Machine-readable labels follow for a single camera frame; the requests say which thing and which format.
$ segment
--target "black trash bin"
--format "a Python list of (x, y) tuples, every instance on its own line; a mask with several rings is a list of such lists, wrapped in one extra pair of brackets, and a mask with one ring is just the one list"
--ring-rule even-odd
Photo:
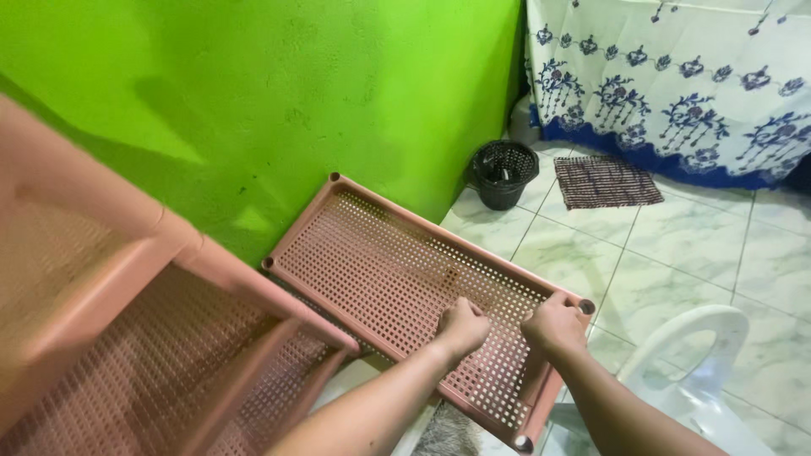
[(497, 211), (512, 208), (538, 172), (538, 155), (515, 141), (489, 142), (470, 162), (470, 177), (478, 187), (479, 198), (488, 208)]

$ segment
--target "floral curtain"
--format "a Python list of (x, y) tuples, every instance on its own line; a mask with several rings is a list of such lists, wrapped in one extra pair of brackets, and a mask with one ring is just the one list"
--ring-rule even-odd
[(528, 0), (546, 140), (686, 183), (774, 187), (811, 152), (811, 2)]

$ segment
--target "white plastic chair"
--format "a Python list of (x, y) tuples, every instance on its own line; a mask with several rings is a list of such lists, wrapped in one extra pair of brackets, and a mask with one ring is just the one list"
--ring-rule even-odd
[[(715, 332), (715, 342), (689, 374), (669, 382), (645, 376), (668, 347), (706, 330)], [(738, 309), (713, 305), (685, 312), (651, 334), (622, 367), (617, 380), (732, 456), (774, 456), (721, 397), (748, 333), (749, 320)], [(570, 431), (588, 435), (574, 404), (556, 404), (549, 418)]]

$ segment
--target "white tiled floor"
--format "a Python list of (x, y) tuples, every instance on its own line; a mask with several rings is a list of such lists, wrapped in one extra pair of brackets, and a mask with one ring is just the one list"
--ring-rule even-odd
[[(707, 304), (735, 306), (751, 326), (726, 384), (727, 403), (777, 454), (811, 448), (811, 198), (654, 180), (665, 202), (567, 211), (553, 157), (534, 146), (541, 174), (518, 207), (485, 209), (466, 189), (442, 226), (599, 306), (589, 348), (611, 372), (659, 325)], [(589, 151), (575, 151), (575, 154)], [(662, 369), (683, 372), (711, 343), (698, 334)], [(551, 427), (543, 454), (594, 449)]]

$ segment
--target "green painted wall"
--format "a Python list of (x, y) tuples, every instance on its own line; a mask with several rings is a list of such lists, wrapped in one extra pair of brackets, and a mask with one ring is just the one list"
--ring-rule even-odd
[(10, 0), (0, 91), (249, 264), (337, 170), (439, 222), (497, 138), (520, 0)]

